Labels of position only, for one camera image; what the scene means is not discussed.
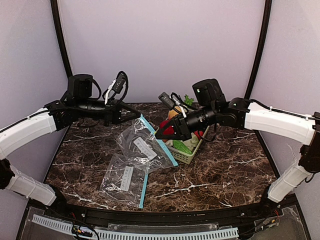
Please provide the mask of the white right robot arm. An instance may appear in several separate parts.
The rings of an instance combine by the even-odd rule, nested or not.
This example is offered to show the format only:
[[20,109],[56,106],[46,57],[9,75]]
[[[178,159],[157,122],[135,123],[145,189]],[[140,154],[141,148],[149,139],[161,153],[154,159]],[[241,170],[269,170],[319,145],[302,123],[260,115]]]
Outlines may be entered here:
[[296,160],[266,191],[268,202],[279,203],[309,176],[320,171],[320,114],[299,114],[266,106],[255,99],[236,97],[226,101],[216,79],[195,83],[193,91],[199,109],[179,113],[157,130],[157,139],[191,139],[192,133],[211,125],[239,130],[262,131],[302,144]]

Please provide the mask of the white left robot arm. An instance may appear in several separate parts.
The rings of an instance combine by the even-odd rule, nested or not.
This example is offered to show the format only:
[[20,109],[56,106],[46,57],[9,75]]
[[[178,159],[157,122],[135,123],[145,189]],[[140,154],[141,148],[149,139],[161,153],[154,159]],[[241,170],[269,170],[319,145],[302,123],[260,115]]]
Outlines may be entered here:
[[14,167],[8,156],[21,147],[79,119],[102,120],[105,126],[137,119],[141,114],[124,102],[129,78],[120,71],[109,87],[102,91],[90,74],[68,78],[67,90],[35,113],[0,130],[0,188],[37,201],[47,207],[64,205],[66,199],[53,185],[42,183]]

